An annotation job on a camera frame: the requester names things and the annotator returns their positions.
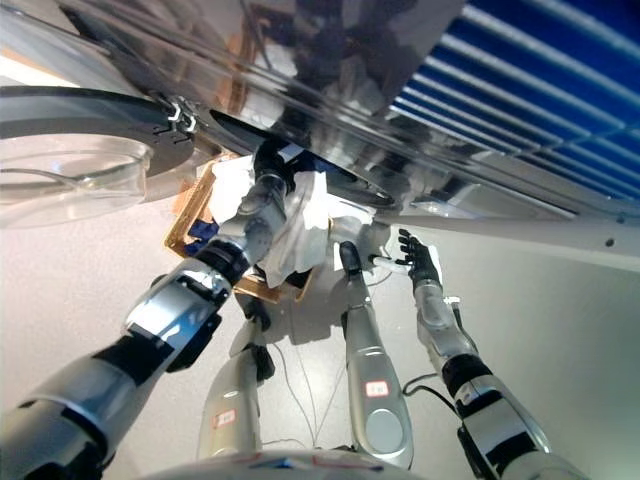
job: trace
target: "electrical wire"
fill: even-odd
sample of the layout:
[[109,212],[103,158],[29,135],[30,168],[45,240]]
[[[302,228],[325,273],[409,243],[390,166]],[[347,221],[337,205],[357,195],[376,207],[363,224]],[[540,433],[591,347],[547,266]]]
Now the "electrical wire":
[[471,344],[473,349],[478,352],[478,346],[476,345],[476,342],[473,341],[471,335],[469,335],[462,326],[462,315],[460,314],[460,308],[457,305],[451,305],[451,310],[453,310],[453,316],[456,319],[456,325],[458,325],[458,328],[460,329],[462,334],[467,337],[467,340],[469,340],[469,343]]
[[313,429],[311,428],[311,422],[309,421],[307,412],[304,411],[304,408],[302,407],[302,403],[300,402],[300,399],[298,398],[296,393],[293,391],[293,387],[291,386],[291,382],[289,381],[289,372],[287,370],[287,362],[284,359],[284,354],[282,353],[282,350],[280,349],[280,346],[277,343],[274,343],[273,346],[280,354],[280,359],[282,360],[282,369],[284,370],[284,380],[287,383],[287,388],[289,389],[289,393],[291,393],[293,400],[296,402],[296,404],[298,405],[298,408],[302,412],[302,416],[304,417],[305,422],[307,422],[307,428],[309,429],[309,436],[311,437],[311,442],[313,443],[314,436],[313,436]]
[[393,273],[393,272],[389,272],[389,273],[387,274],[387,276],[386,276],[386,277],[384,277],[382,280],[378,280],[377,282],[370,283],[370,284],[368,284],[368,285],[367,285],[367,287],[377,287],[378,285],[380,285],[381,283],[383,283],[384,281],[386,281],[386,280],[391,276],[391,274],[392,274],[392,273]]
[[[309,381],[309,376],[307,375],[307,370],[304,368],[304,362],[302,361],[302,356],[300,355],[300,350],[298,348],[298,343],[295,338],[295,328],[293,326],[293,310],[291,307],[292,301],[289,302],[289,324],[291,326],[291,343],[293,344],[293,348],[296,351],[296,356],[298,357],[298,362],[300,363],[300,368],[302,369],[302,375],[304,377],[304,381],[307,384],[307,391],[309,392],[309,399],[311,400],[311,409],[313,410],[313,427],[314,431],[318,430],[318,416],[316,414],[316,403],[313,399],[313,392],[311,391],[311,382]],[[313,444],[313,448],[316,447],[315,442],[316,437],[311,435],[311,442]]]
[[327,419],[327,416],[329,415],[329,409],[331,408],[333,399],[336,396],[336,393],[338,392],[338,387],[340,386],[340,382],[342,381],[342,377],[344,376],[344,372],[346,371],[347,371],[347,360],[345,359],[342,364],[342,367],[340,367],[338,375],[336,375],[337,380],[335,382],[335,385],[333,386],[333,392],[331,392],[331,397],[329,397],[327,408],[325,409],[324,414],[322,415],[322,419],[320,420],[320,425],[318,426],[318,430],[316,430],[316,439],[314,441],[314,445],[317,445],[318,443],[318,437],[320,436],[320,431],[322,430],[322,427],[324,426],[324,422]]
[[409,390],[409,387],[416,383],[419,382],[421,380],[426,380],[429,378],[434,378],[437,377],[438,374],[437,373],[427,373],[425,375],[420,375],[419,377],[416,378],[412,378],[411,380],[409,380],[407,383],[404,384],[404,387],[402,387],[402,394],[405,397],[411,397],[413,395],[415,395],[418,391],[424,390],[425,392],[429,392],[433,395],[435,395],[436,397],[438,397],[438,399],[440,401],[442,401],[442,403],[444,403],[447,407],[449,407],[449,409],[454,413],[454,415],[456,417],[458,417],[458,412],[456,411],[456,407],[453,406],[453,404],[447,400],[447,398],[445,398],[444,395],[442,395],[440,392],[438,392],[437,390],[431,388],[431,387],[427,387],[426,385],[417,385],[416,387],[414,387],[413,389]]

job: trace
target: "robot leg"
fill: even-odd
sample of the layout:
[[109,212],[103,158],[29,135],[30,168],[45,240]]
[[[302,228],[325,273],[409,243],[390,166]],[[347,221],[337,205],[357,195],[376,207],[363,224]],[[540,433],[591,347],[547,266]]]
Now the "robot leg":
[[243,307],[250,320],[236,335],[230,358],[209,390],[200,427],[199,459],[262,448],[257,387],[275,370],[262,335],[269,320],[266,313],[253,310],[262,307],[254,302],[259,300]]
[[349,408],[356,451],[401,468],[413,460],[407,405],[375,320],[355,245],[343,242],[349,310],[343,316],[347,344]]

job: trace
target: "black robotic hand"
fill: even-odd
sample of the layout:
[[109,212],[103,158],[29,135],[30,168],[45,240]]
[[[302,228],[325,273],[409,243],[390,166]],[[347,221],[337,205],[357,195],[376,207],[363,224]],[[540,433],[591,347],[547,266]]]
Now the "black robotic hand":
[[420,280],[433,280],[442,284],[429,248],[420,243],[420,240],[411,235],[408,230],[401,228],[399,234],[398,241],[402,244],[400,250],[405,253],[405,258],[398,260],[397,263],[411,267],[409,277],[413,280],[414,288]]

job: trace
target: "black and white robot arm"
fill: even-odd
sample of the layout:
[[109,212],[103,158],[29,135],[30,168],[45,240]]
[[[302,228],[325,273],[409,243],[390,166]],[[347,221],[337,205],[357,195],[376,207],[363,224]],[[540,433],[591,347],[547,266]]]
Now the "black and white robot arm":
[[257,150],[254,169],[236,216],[137,301],[117,342],[66,366],[3,418],[0,478],[100,478],[157,380],[197,359],[233,285],[285,223],[293,183],[275,147]]
[[551,453],[531,414],[480,358],[475,343],[445,301],[429,249],[400,230],[403,263],[410,265],[418,308],[418,338],[455,401],[462,420],[458,437],[479,478],[584,479]]

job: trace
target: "white floor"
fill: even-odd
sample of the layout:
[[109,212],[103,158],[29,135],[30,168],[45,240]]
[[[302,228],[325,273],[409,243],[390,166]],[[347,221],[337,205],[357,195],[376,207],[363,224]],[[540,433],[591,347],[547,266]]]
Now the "white floor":
[[[72,359],[117,338],[138,294],[177,262],[161,246],[169,208],[167,200],[2,232],[3,409]],[[438,245],[446,290],[462,297],[465,325],[481,355],[538,418],[556,451],[593,478],[636,478],[640,276],[476,237],[419,236]],[[332,275],[330,269],[325,274]],[[284,441],[266,448],[350,443],[340,293],[312,292],[303,305],[285,302],[274,316],[268,339],[283,352],[309,425],[270,346],[277,372],[260,389],[262,439]],[[401,382],[431,371],[415,336],[409,280],[393,275],[371,293]],[[194,458],[202,402],[244,321],[234,301],[222,316],[196,365],[161,379],[106,478],[133,478]],[[408,404],[413,471],[433,479],[473,478],[457,443],[457,419],[427,394]],[[285,412],[295,422],[285,420]]]

